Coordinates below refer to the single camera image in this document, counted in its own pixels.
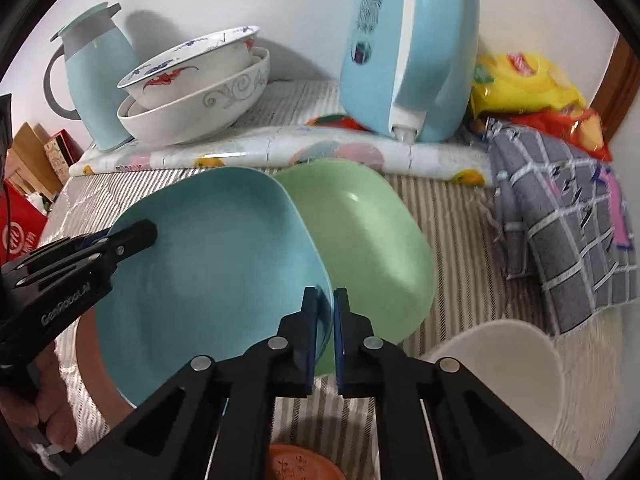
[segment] blue bowl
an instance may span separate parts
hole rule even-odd
[[[245,168],[219,168],[143,198],[111,229],[149,219],[158,240],[124,260],[95,307],[102,360],[134,405],[191,358],[243,354],[300,310],[306,286],[328,298],[319,358],[332,326],[332,287],[284,188]]]

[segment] stacked bowl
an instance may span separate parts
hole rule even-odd
[[[262,95],[269,52],[254,48],[258,27],[214,32],[144,62],[118,83],[129,97],[118,118],[156,146],[193,142],[235,123]]]

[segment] metal rivet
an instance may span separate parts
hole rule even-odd
[[[199,355],[198,357],[194,357],[191,360],[191,368],[193,368],[197,372],[206,370],[210,366],[211,366],[211,359],[209,359],[206,355]]]
[[[380,350],[384,343],[385,342],[382,341],[382,339],[374,335],[371,335],[365,338],[364,341],[362,342],[362,344],[364,345],[364,348],[368,348],[369,350]]]
[[[283,337],[280,337],[279,335],[269,339],[269,343],[268,343],[269,348],[271,348],[271,350],[282,350],[283,348],[286,348],[288,344],[289,344],[289,341],[287,341]]]
[[[443,372],[454,374],[460,370],[460,363],[453,357],[445,357],[440,361],[440,369]]]

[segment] red bag with white logo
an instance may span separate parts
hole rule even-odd
[[[33,251],[38,246],[40,235],[47,223],[46,216],[34,208],[9,182],[5,184],[6,192],[9,193],[11,227],[9,228],[7,222],[7,197],[3,192],[0,197],[0,228],[2,229],[0,265]],[[7,241],[9,241],[8,260]]]

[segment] white circular logo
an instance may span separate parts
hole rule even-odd
[[[8,226],[4,226],[4,230],[2,231],[2,244],[6,249],[6,239],[7,239],[7,231]],[[24,231],[20,224],[16,222],[11,222],[11,243],[9,245],[9,254],[18,254],[22,248],[24,247]]]

